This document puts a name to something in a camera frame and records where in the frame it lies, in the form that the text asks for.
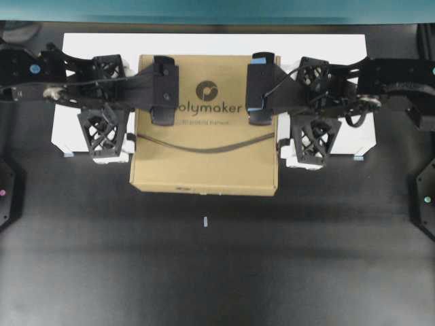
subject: black strap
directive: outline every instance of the black strap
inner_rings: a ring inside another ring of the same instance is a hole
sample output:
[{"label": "black strap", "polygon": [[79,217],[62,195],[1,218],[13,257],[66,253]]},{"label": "black strap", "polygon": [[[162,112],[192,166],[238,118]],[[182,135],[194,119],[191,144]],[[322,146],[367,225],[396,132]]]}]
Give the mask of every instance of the black strap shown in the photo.
[{"label": "black strap", "polygon": [[153,143],[156,143],[156,144],[159,144],[162,146],[175,148],[175,149],[179,149],[182,151],[189,151],[191,153],[217,154],[217,153],[225,153],[227,151],[234,151],[234,150],[242,148],[242,147],[247,147],[247,146],[259,143],[261,141],[271,139],[271,138],[275,137],[275,133],[271,132],[269,134],[263,134],[262,136],[252,138],[252,139],[249,139],[247,141],[241,141],[240,143],[225,145],[225,146],[221,146],[221,147],[213,147],[213,148],[191,148],[191,147],[178,146],[178,145],[174,145],[171,143],[167,143],[165,141],[160,141],[158,139],[147,136],[146,134],[137,134],[137,137],[142,138],[142,139],[146,139],[147,141],[151,141]]}]

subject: black cable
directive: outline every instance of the black cable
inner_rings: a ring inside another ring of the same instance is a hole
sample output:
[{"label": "black cable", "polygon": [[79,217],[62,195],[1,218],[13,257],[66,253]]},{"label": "black cable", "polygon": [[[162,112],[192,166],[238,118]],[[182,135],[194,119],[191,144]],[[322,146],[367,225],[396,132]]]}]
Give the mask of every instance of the black cable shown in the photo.
[{"label": "black cable", "polygon": [[359,128],[360,126],[362,126],[362,124],[366,120],[366,116],[367,116],[367,110],[365,110],[361,113],[361,116],[357,122],[353,122],[352,116],[349,114],[345,115],[345,119],[346,119],[347,124],[350,125],[350,127]]},{"label": "black cable", "polygon": [[140,77],[144,76],[144,75],[151,75],[154,72],[149,72],[149,73],[141,73],[140,75],[134,75],[134,76],[130,76],[130,77],[117,77],[117,78],[111,78],[111,79],[95,79],[92,81],[77,81],[77,82],[65,82],[65,83],[52,83],[49,81],[30,81],[27,83],[19,83],[19,84],[14,84],[14,85],[9,85],[9,86],[4,86],[2,88],[0,88],[0,92],[4,91],[4,90],[8,90],[10,88],[13,87],[17,87],[17,86],[26,86],[26,85],[49,85],[49,86],[85,86],[85,85],[93,85],[93,84],[102,84],[102,83],[109,83],[109,82],[123,82],[126,80],[132,80],[132,79],[139,79]]},{"label": "black cable", "polygon": [[225,145],[225,146],[221,146],[221,147],[212,147],[212,148],[192,148],[192,147],[178,146],[178,145],[174,145],[171,143],[167,143],[165,141],[160,141],[158,139],[147,136],[146,134],[137,134],[137,137],[142,138],[142,139],[146,139],[147,141],[151,141],[153,143],[156,143],[156,144],[159,144],[162,146],[175,148],[175,149],[179,149],[182,151],[189,151],[191,153],[217,154],[217,153],[225,153],[227,151],[234,151],[234,150],[242,148],[242,147],[246,147],[246,146],[253,145],[255,143],[259,143],[260,141],[265,141],[267,139],[271,139],[271,138],[275,137],[275,133],[271,132],[269,134],[263,134],[262,136],[252,138],[252,139],[249,139],[247,141],[241,141],[240,143]]}]

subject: cardboard box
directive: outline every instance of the cardboard box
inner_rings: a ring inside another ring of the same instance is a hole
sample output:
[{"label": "cardboard box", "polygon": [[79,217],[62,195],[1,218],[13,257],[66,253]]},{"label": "cardboard box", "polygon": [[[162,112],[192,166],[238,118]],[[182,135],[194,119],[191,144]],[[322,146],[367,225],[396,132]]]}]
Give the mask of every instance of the cardboard box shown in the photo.
[{"label": "cardboard box", "polygon": [[[251,126],[245,109],[250,56],[172,56],[179,66],[179,107],[174,126],[151,123],[136,112],[136,152],[132,185],[144,192],[273,196],[278,186],[275,144],[277,119],[271,126]],[[139,69],[152,63],[142,56]],[[266,139],[222,153],[216,149]]]}]

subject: black mat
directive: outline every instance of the black mat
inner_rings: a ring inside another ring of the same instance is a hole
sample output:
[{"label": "black mat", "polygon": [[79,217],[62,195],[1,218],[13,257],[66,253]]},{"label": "black mat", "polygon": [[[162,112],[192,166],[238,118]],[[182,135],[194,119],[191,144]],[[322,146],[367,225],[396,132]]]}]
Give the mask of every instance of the black mat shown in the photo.
[{"label": "black mat", "polygon": [[[50,23],[29,46],[67,31],[365,33],[371,56],[417,57],[416,26]],[[52,105],[2,106],[21,182],[0,232],[0,325],[435,325],[434,243],[409,221],[407,182],[434,154],[405,108],[376,116],[363,162],[281,168],[276,196],[258,198],[142,194],[128,164],[63,158]]]}]

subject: white foam block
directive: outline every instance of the white foam block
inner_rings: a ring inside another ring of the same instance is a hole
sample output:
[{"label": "white foam block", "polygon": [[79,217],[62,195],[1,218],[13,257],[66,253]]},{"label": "white foam block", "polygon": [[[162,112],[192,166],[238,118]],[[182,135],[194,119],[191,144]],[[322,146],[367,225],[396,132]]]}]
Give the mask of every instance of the white foam block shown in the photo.
[{"label": "white foam block", "polygon": [[[268,51],[280,55],[284,67],[295,65],[303,56],[349,65],[366,56],[366,42],[364,35],[66,33],[63,51],[78,58],[120,54],[136,73],[141,54],[251,56]],[[87,151],[76,116],[77,109],[56,106],[52,142],[65,153]],[[372,118],[368,117],[364,126],[369,133],[358,129],[340,131],[336,141],[339,153],[365,153],[376,144]],[[347,141],[353,131],[364,138],[358,148]]]}]

